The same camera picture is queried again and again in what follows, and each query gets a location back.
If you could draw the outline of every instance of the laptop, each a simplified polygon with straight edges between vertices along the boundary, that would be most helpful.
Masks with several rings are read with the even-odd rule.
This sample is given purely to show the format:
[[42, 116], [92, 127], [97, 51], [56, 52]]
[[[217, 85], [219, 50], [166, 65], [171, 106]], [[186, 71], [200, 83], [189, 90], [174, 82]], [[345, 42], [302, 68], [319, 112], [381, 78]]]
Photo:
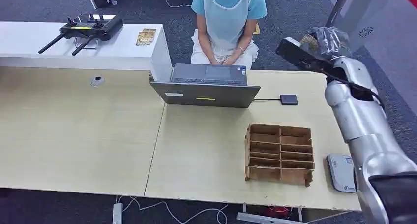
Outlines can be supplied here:
[[150, 84], [168, 104], [247, 108], [261, 87], [248, 86], [246, 67], [176, 64], [170, 82]]

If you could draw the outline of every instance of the light blue shirt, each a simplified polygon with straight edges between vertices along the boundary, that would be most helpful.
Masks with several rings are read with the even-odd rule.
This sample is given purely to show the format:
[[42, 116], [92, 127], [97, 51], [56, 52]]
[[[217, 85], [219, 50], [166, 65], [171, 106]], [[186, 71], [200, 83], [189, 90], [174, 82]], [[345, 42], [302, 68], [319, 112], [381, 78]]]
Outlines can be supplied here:
[[[223, 7], [230, 8], [236, 5], [239, 0], [215, 0], [218, 4]], [[204, 16], [204, 1], [203, 0], [193, 0], [191, 8], [195, 13]], [[264, 18], [267, 15], [267, 6], [265, 0], [251, 0], [249, 4], [249, 13], [247, 19], [256, 20]]]
[[246, 20], [256, 20], [267, 15], [265, 0], [242, 1], [193, 0], [191, 8], [206, 18], [207, 33], [214, 52], [234, 49], [243, 34]]

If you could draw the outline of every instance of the touchpad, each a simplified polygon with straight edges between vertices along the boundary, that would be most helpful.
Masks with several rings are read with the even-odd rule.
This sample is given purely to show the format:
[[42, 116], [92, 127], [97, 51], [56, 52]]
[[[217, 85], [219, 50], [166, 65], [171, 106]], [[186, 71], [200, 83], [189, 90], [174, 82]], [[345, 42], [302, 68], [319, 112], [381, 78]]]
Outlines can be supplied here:
[[207, 66], [206, 78], [210, 79], [229, 79], [230, 67], [224, 66]]

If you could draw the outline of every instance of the small box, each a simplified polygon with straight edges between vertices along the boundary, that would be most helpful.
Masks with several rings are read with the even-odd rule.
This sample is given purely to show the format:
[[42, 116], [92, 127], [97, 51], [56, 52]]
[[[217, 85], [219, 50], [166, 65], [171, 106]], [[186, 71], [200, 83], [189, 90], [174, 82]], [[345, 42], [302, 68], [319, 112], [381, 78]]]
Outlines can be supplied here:
[[314, 171], [310, 128], [250, 124], [245, 136], [245, 180], [310, 186]]

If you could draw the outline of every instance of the person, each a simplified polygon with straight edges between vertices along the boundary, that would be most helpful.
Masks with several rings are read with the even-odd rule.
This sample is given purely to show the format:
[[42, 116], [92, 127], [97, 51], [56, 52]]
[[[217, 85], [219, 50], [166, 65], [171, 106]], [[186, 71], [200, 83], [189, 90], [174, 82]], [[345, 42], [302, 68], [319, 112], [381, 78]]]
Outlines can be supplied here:
[[267, 15], [265, 0], [193, 0], [191, 8], [197, 14], [191, 63], [250, 69], [258, 57], [252, 36]]

